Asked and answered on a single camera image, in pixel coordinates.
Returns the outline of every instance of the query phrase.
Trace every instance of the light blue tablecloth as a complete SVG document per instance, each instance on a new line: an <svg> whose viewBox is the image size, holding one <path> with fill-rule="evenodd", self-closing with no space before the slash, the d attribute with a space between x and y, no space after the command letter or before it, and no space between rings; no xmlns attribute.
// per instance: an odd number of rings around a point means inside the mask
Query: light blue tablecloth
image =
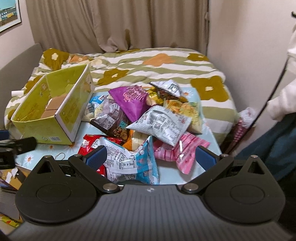
<svg viewBox="0 0 296 241"><path fill-rule="evenodd" d="M182 88L187 94L189 102L200 102L200 98L195 88ZM106 95L107 92L94 93L97 95ZM204 124L200 138L208 141L211 145L208 147L213 153L220 155L220 148L210 130L205 124L205 119L202 114ZM34 151L24 153L16 158L18 165L32 170L39 160L44 155L52 155L56 160L68 159L70 156L77 154L85 134L103 134L99 129L90 125L88 122L81 122L78 129L75 142L72 145L57 145L57 144L38 144ZM205 170L195 162L189 175L181 173L176 167L175 162L167 162L157 160L160 184L184 184L202 174Z"/></svg>

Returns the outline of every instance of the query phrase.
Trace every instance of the pink snack bag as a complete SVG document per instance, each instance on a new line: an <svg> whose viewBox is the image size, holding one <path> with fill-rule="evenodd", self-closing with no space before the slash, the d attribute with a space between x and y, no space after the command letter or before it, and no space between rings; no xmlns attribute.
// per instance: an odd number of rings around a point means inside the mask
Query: pink snack bag
<svg viewBox="0 0 296 241"><path fill-rule="evenodd" d="M173 149L170 145L156 140L153 143L153 150L155 158L165 161L175 161L182 173L189 174L195 161L196 147L203 146L208 148L210 144L206 140L185 132Z"/></svg>
<svg viewBox="0 0 296 241"><path fill-rule="evenodd" d="M109 94L119 104L123 112L133 123L150 108L146 100L148 92L138 85L123 86L109 90Z"/></svg>

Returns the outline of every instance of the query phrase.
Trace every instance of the white paper roll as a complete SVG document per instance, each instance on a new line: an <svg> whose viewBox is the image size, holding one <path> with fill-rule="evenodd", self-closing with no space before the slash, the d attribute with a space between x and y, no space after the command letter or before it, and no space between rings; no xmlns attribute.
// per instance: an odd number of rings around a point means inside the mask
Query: white paper roll
<svg viewBox="0 0 296 241"><path fill-rule="evenodd" d="M11 92L11 97L16 97L16 96L23 96L24 91L12 91Z"/></svg>

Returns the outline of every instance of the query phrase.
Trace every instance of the open box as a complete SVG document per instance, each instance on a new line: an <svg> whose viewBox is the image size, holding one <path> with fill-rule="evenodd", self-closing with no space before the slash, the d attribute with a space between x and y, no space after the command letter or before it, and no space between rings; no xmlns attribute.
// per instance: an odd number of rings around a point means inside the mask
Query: open box
<svg viewBox="0 0 296 241"><path fill-rule="evenodd" d="M38 143L69 145L93 90L88 65L48 73L30 90L11 120L22 138L33 136Z"/></svg>

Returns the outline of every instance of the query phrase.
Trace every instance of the picture frame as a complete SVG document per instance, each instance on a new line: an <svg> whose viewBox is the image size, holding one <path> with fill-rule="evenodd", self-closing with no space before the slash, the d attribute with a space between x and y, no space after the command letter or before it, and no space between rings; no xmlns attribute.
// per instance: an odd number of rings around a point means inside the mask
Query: picture frame
<svg viewBox="0 0 296 241"><path fill-rule="evenodd" d="M0 33L22 22L18 0L0 0Z"/></svg>

